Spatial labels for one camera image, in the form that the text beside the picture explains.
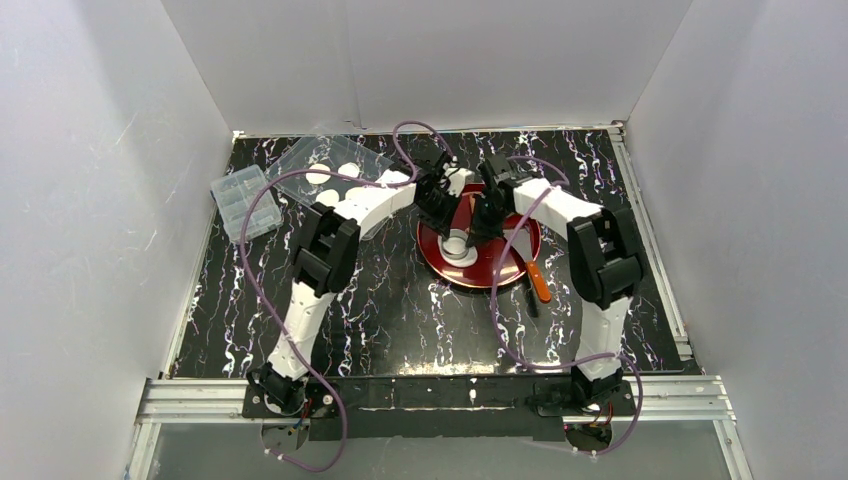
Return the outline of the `red round tray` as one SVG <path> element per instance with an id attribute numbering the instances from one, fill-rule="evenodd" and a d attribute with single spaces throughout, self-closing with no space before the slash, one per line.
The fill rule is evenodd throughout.
<path id="1" fill-rule="evenodd" d="M 464 187 L 460 205 L 454 214 L 451 227 L 467 231 L 470 227 L 473 205 L 483 190 L 482 183 L 472 183 Z M 506 244 L 499 237 L 476 247 L 476 258 L 469 266 L 454 266 L 445 260 L 440 251 L 440 236 L 436 231 L 418 224 L 416 240 L 424 262 L 442 279 L 451 284 L 468 289 L 489 289 L 493 281 L 493 272 Z M 498 281 L 499 286 L 508 286 L 526 275 L 524 261 L 511 249 L 507 254 Z"/>

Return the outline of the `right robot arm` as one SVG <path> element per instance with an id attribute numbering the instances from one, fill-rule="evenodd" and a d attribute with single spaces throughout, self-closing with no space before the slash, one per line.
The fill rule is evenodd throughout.
<path id="1" fill-rule="evenodd" d="M 502 234 L 513 214 L 521 224 L 534 220 L 565 239 L 570 279 L 582 301 L 578 351 L 558 368 L 567 380 L 535 388 L 527 405 L 541 416 L 604 406 L 623 390 L 624 320 L 648 269 L 632 212 L 580 199 L 559 182 L 520 171 L 503 155 L 482 161 L 478 171 L 484 188 L 468 245 Z"/>

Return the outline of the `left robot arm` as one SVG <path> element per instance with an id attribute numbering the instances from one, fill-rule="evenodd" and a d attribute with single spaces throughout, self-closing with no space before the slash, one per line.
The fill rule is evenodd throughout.
<path id="1" fill-rule="evenodd" d="M 292 252 L 289 304 L 279 314 L 262 289 L 258 298 L 277 321 L 279 339 L 267 362 L 248 372 L 249 385 L 262 401 L 284 417 L 307 410 L 306 378 L 323 383 L 311 364 L 321 324 L 337 294 L 352 280 L 362 236 L 393 214 L 412 205 L 424 219 L 446 230 L 459 204 L 465 172 L 455 166 L 451 149 L 433 160 L 408 156 L 375 180 L 356 179 L 363 192 L 331 206 L 315 201 L 306 211 Z"/>

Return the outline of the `white dough piece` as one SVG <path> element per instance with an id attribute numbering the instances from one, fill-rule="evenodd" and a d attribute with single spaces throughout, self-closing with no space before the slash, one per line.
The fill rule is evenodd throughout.
<path id="1" fill-rule="evenodd" d="M 442 259 L 457 268 L 474 265 L 479 258 L 478 252 L 466 244 L 467 240 L 468 233 L 462 229 L 451 229 L 447 236 L 439 236 L 437 246 Z"/>

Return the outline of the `metal ring cutter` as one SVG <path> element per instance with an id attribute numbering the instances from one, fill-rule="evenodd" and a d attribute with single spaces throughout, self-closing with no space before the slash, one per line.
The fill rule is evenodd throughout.
<path id="1" fill-rule="evenodd" d="M 464 259 L 469 254 L 466 245 L 468 236 L 462 229 L 451 229 L 447 236 L 440 240 L 440 248 L 446 258 L 451 260 Z"/>

